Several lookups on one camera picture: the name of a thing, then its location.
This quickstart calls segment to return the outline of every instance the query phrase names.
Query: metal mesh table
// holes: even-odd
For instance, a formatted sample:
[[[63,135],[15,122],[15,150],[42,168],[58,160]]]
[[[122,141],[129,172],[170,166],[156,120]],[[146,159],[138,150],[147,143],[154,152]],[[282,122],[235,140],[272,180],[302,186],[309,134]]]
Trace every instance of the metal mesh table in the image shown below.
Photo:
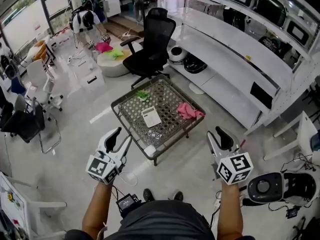
[[[149,97],[141,101],[137,97],[137,91],[149,92]],[[182,90],[175,86],[167,77],[159,75],[149,82],[130,91],[111,104],[112,110],[118,117],[126,131],[132,135],[133,141],[149,160],[157,165],[157,158],[168,148],[188,136],[188,132],[199,124],[204,116],[192,119],[184,119],[177,108],[181,103],[189,103],[193,109],[205,111],[188,97]],[[141,111],[154,106],[161,123],[148,128]],[[149,157],[144,149],[153,145],[156,152]]]

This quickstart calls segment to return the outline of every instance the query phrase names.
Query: shoe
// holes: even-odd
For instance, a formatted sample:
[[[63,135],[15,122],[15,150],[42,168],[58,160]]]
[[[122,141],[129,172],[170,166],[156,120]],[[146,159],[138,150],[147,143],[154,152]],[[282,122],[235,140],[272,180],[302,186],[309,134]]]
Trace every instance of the shoe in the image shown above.
[[[184,194],[181,191],[178,191],[177,193],[174,194],[173,200],[178,200],[178,201],[183,202]]]
[[[155,200],[154,195],[152,194],[152,192],[149,188],[146,188],[143,191],[143,198],[146,202],[151,202],[151,201]]]

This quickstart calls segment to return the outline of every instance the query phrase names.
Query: white round ottoman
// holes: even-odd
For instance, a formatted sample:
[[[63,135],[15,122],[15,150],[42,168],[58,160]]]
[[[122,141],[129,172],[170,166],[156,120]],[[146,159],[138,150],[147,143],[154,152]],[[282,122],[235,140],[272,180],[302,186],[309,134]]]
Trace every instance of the white round ottoman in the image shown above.
[[[120,49],[124,52],[124,56],[118,57],[116,60],[108,59],[107,55],[101,53],[97,57],[96,63],[100,67],[102,74],[108,78],[117,78],[129,73],[129,70],[123,65],[124,59],[129,57],[132,53],[128,45],[120,46],[121,42],[111,43],[110,45],[115,49]],[[132,42],[133,49],[137,52],[142,50],[142,46],[137,42]]]

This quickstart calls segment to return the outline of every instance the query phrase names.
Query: white table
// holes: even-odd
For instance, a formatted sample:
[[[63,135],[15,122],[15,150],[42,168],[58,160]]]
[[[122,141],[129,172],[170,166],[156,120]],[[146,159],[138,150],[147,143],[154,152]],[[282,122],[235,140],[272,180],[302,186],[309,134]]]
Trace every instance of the white table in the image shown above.
[[[18,224],[14,224],[14,226],[16,228],[22,228],[30,240],[41,240],[56,236],[63,236],[66,233],[65,231],[58,231],[46,235],[38,235],[38,233],[34,231],[35,227],[32,225],[33,222],[31,221],[31,217],[39,217],[40,208],[60,208],[66,207],[67,204],[65,202],[31,201],[28,197],[19,192],[13,186],[13,183],[25,185],[31,188],[38,188],[38,186],[30,185],[25,182],[6,177],[2,172],[0,172],[1,208],[12,223],[14,223],[14,220],[18,221]],[[20,207],[15,202],[11,202],[8,199],[8,193],[12,193],[13,199],[19,203]]]
[[[267,154],[263,159],[269,160],[271,158],[274,158],[276,156],[281,155],[284,152],[287,152],[295,147],[299,147],[301,149],[301,152],[305,156],[309,156],[313,154],[313,151],[311,149],[310,141],[312,136],[318,133],[316,127],[310,120],[310,118],[307,116],[307,114],[302,111],[302,113],[292,120],[290,123],[288,123],[285,127],[283,127],[281,130],[276,132],[273,137],[278,137],[287,130],[289,130],[291,127],[299,123],[297,138],[293,142],[283,146],[282,148],[275,150],[269,154]]]

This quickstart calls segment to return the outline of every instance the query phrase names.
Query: cantilever chair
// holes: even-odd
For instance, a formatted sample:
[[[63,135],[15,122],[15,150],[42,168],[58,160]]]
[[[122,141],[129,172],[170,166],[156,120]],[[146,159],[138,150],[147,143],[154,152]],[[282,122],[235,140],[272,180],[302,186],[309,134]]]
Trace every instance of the cantilever chair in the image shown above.
[[[26,143],[29,143],[36,135],[38,135],[41,152],[47,154],[61,142],[62,138],[58,127],[58,121],[53,115],[51,115],[51,117],[53,117],[53,119],[55,120],[55,126],[59,136],[59,140],[49,149],[44,150],[41,139],[41,131],[43,131],[46,127],[44,110],[42,105],[36,100],[35,97],[31,102],[32,112],[29,113],[21,110],[16,110],[14,114],[2,126],[1,132],[17,134]]]
[[[144,22],[143,49],[135,52],[132,42],[139,39],[133,37],[120,45],[128,45],[132,55],[123,61],[123,65],[140,78],[131,85],[131,89],[142,80],[153,76],[169,74],[161,73],[169,59],[167,46],[176,28],[176,22],[167,17],[168,11],[163,8],[152,8]]]

